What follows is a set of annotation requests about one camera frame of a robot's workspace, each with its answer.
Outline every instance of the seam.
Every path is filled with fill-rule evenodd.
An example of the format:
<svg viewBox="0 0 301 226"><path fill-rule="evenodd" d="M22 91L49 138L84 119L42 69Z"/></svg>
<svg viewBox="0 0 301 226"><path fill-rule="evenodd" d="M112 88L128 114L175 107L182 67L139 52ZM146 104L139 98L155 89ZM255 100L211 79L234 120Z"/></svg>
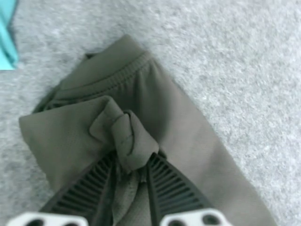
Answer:
<svg viewBox="0 0 301 226"><path fill-rule="evenodd" d="M126 78L124 78L120 82L116 83L115 85L113 85L111 87L108 87L107 89L104 89L104 90L101 90L101 91L98 91L98 92L95 92L95 93L90 93L90 94L87 94L87 95L79 96L79 97L67 98L67 99L58 99L58 100L61 100L61 101L64 101L64 100L65 101L72 101L72 100L77 100L77 99L80 99L80 98L89 98L91 96L99 95L99 94L102 94L104 92L110 91L110 90L112 90L112 89L114 89L116 87L119 87L120 85L124 84L125 82L131 80L132 78L134 78L135 75L137 74L137 72L139 70L142 70L146 66L147 66L147 62L145 62L143 65L141 65L139 68L137 68L131 75L127 76Z"/></svg>
<svg viewBox="0 0 301 226"><path fill-rule="evenodd" d="M89 84L85 84L83 86L80 86L80 87L86 87L86 86L90 86L92 84L95 84L95 83L99 83L99 82L103 82L105 80L109 80L111 78L111 76L115 75L115 74L118 74L120 73L121 71L125 70L127 67L129 67L131 64L133 64L135 61L139 60L140 58L143 57L143 55L147 54L147 52L143 52L142 54L140 54L138 57L136 57L134 60L132 60L131 62L127 63L125 66L123 66L122 68L120 68L119 70L115 71L114 73L108 75L106 78L103 78L103 79L100 79L100 80L97 80L97 81L94 81L94 82L91 82ZM74 90L74 89L78 89L78 87L76 88L71 88L71 89L65 89L66 91L71 91L71 90Z"/></svg>

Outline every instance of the olive green garment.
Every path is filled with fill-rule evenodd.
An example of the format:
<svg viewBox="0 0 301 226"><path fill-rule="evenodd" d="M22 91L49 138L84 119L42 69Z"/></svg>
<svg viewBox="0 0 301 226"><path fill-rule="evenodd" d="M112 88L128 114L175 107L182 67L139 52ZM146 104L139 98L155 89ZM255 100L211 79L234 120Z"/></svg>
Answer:
<svg viewBox="0 0 301 226"><path fill-rule="evenodd" d="M276 225L202 113L127 35L86 56L20 127L55 191L97 156L117 150L124 174L115 225L151 225L137 169L159 149L233 225Z"/></svg>

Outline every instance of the screw hole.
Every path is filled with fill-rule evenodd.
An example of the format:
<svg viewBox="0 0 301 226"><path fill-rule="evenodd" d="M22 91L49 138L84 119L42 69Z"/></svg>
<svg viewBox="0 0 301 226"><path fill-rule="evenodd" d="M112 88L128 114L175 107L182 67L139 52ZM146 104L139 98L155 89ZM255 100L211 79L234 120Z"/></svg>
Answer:
<svg viewBox="0 0 301 226"><path fill-rule="evenodd" d="M185 224L182 221L173 220L169 222L168 226L185 226Z"/></svg>
<svg viewBox="0 0 301 226"><path fill-rule="evenodd" d="M75 224L75 223L69 223L69 224L66 224L64 226L79 226L78 224Z"/></svg>
<svg viewBox="0 0 301 226"><path fill-rule="evenodd" d="M44 225L44 221L41 219L35 219L32 220L31 222L29 222L26 226L43 226Z"/></svg>
<svg viewBox="0 0 301 226"><path fill-rule="evenodd" d="M203 222L205 225L219 225L220 220L214 215L205 215L203 217Z"/></svg>

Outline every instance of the carpet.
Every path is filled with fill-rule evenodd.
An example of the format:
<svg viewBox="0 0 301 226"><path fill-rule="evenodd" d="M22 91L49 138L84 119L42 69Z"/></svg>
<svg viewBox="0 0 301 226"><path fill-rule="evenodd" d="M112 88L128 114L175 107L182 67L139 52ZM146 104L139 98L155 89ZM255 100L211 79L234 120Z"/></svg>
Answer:
<svg viewBox="0 0 301 226"><path fill-rule="evenodd" d="M20 0L11 32L20 63L0 72L1 225L52 195L18 118L125 33L201 109L277 223L301 225L300 1Z"/></svg>

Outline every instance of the cloth fold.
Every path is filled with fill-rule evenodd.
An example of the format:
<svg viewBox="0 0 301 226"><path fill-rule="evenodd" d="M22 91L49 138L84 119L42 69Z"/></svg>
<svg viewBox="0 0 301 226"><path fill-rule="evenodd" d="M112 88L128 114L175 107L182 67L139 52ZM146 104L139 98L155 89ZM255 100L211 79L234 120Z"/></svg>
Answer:
<svg viewBox="0 0 301 226"><path fill-rule="evenodd" d="M233 225L276 225L202 113L128 35L87 57L20 127L55 190L112 149L126 177L160 149ZM147 186L130 181L119 187L114 222L150 226Z"/></svg>
<svg viewBox="0 0 301 226"><path fill-rule="evenodd" d="M0 1L0 70L13 70L18 61L18 53L8 31L15 6L16 0Z"/></svg>

